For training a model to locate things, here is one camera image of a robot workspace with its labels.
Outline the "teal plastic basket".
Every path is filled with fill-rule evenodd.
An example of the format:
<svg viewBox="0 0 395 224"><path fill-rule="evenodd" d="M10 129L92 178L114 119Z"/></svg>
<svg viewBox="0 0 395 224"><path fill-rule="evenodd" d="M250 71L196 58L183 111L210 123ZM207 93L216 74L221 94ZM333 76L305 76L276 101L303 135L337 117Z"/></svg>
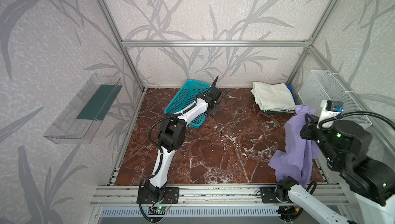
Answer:
<svg viewBox="0 0 395 224"><path fill-rule="evenodd" d="M185 109L194 102L196 95L203 93L210 87L211 85L208 83L187 80L165 108L164 113L174 114Z"/></svg>

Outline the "purple t-shirt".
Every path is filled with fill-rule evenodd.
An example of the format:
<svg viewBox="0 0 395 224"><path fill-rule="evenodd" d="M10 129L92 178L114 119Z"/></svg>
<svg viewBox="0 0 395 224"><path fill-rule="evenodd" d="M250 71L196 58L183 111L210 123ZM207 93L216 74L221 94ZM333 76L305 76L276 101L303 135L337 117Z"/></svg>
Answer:
<svg viewBox="0 0 395 224"><path fill-rule="evenodd" d="M303 139L300 132L306 124L305 115L312 115L315 110L307 105L297 105L295 112L296 115L284 125L286 151L277 150L268 166L275 170L277 181L292 177L305 187L311 179L313 161L319 155L319 148L314 141Z"/></svg>

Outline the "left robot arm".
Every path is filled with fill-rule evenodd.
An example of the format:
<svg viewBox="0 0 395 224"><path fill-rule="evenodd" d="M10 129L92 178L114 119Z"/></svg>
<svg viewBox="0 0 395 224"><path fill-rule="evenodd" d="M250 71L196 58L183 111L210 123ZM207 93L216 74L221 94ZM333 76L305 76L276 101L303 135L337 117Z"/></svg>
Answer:
<svg viewBox="0 0 395 224"><path fill-rule="evenodd" d="M185 141L187 126L199 128L206 115L214 115L218 110L222 96L218 79L212 84L187 80L165 108L165 117L150 127L148 138L158 154L152 174L139 183L138 204L156 204L165 198L171 162Z"/></svg>

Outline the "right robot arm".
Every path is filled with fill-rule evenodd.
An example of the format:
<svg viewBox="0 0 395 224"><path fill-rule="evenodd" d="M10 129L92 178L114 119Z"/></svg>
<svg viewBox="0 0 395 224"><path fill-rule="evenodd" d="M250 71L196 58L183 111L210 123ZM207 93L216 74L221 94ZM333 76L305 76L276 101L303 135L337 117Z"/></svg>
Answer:
<svg viewBox="0 0 395 224"><path fill-rule="evenodd" d="M357 115L378 118L391 128L395 127L390 119L372 112L355 111L323 120L306 114L300 135L314 141L326 157L328 168L345 180L360 205L364 223L393 224L395 172L385 163L366 155L372 134L359 124L345 120L345 117ZM301 207L321 224L353 223L316 199L310 188L305 189L292 177L279 181L275 194L279 202L293 204L290 209L277 211L284 222L297 218L300 214L296 209Z"/></svg>

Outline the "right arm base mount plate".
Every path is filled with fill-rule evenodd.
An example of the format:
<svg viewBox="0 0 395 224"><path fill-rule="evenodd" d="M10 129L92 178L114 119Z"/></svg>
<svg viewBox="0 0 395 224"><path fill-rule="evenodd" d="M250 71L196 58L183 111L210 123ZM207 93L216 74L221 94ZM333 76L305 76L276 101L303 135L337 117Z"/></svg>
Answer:
<svg viewBox="0 0 395 224"><path fill-rule="evenodd" d="M288 203L288 193L279 187L261 187L259 188L263 203Z"/></svg>

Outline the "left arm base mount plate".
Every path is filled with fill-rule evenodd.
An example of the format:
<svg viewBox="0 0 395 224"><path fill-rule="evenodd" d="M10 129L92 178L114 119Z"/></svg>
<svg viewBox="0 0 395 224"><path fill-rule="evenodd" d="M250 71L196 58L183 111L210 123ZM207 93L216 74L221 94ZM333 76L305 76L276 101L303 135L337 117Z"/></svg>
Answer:
<svg viewBox="0 0 395 224"><path fill-rule="evenodd" d="M138 204L168 203L177 204L180 196L180 188L165 187L161 189L141 188L138 193Z"/></svg>

